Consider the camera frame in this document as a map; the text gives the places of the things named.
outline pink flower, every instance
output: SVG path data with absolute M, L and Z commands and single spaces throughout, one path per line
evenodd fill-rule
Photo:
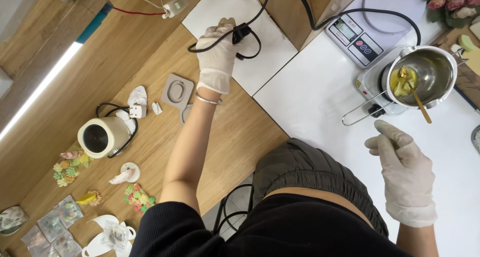
M 478 6 L 480 5 L 480 0 L 466 0 L 466 4 L 470 6 Z
M 446 1 L 447 0 L 430 0 L 430 2 L 428 2 L 428 7 L 432 10 L 435 10 L 443 7 Z
M 456 9 L 461 8 L 463 5 L 465 5 L 465 0 L 450 0 L 447 1 L 447 10 L 449 11 L 454 11 Z
M 476 14 L 477 11 L 474 8 L 463 7 L 461 9 L 455 10 L 455 12 L 452 14 L 452 17 L 463 19 Z

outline cream cylindrical device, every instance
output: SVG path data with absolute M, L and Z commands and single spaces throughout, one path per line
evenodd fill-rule
M 130 138 L 130 132 L 118 117 L 93 118 L 80 128 L 77 138 L 88 156 L 99 159 L 120 149 Z

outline floor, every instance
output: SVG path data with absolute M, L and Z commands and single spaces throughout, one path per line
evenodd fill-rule
M 242 183 L 239 185 L 243 184 L 251 184 L 252 180 L 254 178 L 253 174 L 250 174 Z M 248 202 L 250 198 L 250 187 L 243 187 L 237 189 L 234 193 L 230 195 L 228 198 L 225 209 L 226 209 L 226 214 L 230 215 L 233 212 L 237 211 L 247 211 L 248 209 Z M 208 212 L 206 212 L 201 219 L 203 220 L 203 223 L 205 224 L 205 228 L 207 230 L 212 230 L 213 225 L 215 224 L 215 219 L 217 217 L 217 212 L 219 211 L 219 206 L 220 202 L 217 203 L 212 209 L 210 209 Z M 243 221 L 246 219 L 245 216 L 238 215 L 230 218 L 230 222 L 232 223 L 233 227 L 239 228 L 240 225 L 243 223 Z M 233 230 L 228 223 L 224 223 L 222 228 L 220 229 L 220 236 L 225 239 L 229 239 L 233 234 L 235 233 L 235 230 Z

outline latex glove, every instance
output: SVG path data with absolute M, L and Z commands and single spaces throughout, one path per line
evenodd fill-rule
M 211 46 L 235 26 L 235 19 L 222 18 L 218 26 L 207 28 L 205 35 L 198 40 L 196 49 Z M 208 88 L 223 95 L 228 94 L 237 50 L 238 46 L 233 45 L 232 34 L 229 34 L 210 50 L 197 53 L 200 65 L 200 80 L 197 89 Z
M 370 154 L 380 156 L 388 214 L 407 226 L 432 225 L 438 218 L 432 196 L 432 161 L 410 135 L 383 120 L 374 125 L 381 134 L 369 138 L 365 146 Z

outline silver bangle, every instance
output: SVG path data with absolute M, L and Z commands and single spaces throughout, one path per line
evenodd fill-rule
M 209 101 L 209 100 L 206 100 L 204 99 L 203 97 L 199 96 L 197 94 L 197 92 L 195 92 L 195 96 L 197 96 L 197 98 L 203 102 L 206 102 L 206 103 L 210 103 L 210 104 L 214 104 L 214 105 L 220 105 L 223 103 L 222 99 L 219 99 L 218 102 L 215 102 L 215 101 Z

